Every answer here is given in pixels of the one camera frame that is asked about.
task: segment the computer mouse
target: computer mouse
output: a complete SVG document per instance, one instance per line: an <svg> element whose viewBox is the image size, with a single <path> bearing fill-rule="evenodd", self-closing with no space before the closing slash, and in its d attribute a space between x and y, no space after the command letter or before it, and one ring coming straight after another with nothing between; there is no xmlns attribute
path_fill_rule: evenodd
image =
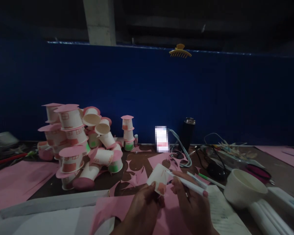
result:
<svg viewBox="0 0 294 235"><path fill-rule="evenodd" d="M210 163L208 165L207 173L215 180L223 181L226 178L224 169L216 163Z"/></svg>

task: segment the black thermos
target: black thermos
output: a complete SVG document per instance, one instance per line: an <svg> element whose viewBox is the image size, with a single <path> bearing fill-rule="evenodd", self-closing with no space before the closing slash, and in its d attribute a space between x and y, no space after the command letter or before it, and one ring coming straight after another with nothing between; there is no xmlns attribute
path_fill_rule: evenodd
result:
<svg viewBox="0 0 294 235"><path fill-rule="evenodd" d="M180 134L180 141L186 151L188 151L188 148L190 146L190 142L192 141L193 132L195 129L195 119L193 118L186 118L186 120L183 122L182 132ZM178 150L183 152L181 144L179 144Z"/></svg>

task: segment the drawn window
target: drawn window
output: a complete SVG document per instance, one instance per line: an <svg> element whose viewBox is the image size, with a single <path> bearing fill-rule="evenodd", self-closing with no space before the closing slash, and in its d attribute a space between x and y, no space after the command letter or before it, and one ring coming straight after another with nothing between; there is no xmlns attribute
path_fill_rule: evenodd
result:
<svg viewBox="0 0 294 235"><path fill-rule="evenodd" d="M69 119L69 114L68 113L61 113L61 118L62 118L62 120L67 120L67 119Z"/></svg>

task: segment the phone screen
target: phone screen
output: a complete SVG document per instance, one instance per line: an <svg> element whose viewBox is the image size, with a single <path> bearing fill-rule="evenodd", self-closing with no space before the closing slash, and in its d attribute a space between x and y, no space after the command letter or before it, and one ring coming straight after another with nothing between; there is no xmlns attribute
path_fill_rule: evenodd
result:
<svg viewBox="0 0 294 235"><path fill-rule="evenodd" d="M166 126L155 126L157 152L169 152L168 131Z"/></svg>

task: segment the concrete pillar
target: concrete pillar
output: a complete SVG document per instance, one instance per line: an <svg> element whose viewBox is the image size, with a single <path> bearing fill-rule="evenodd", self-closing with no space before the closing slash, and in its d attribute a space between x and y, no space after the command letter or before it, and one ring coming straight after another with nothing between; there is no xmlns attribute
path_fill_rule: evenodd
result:
<svg viewBox="0 0 294 235"><path fill-rule="evenodd" d="M113 0L83 0L91 45L115 46Z"/></svg>

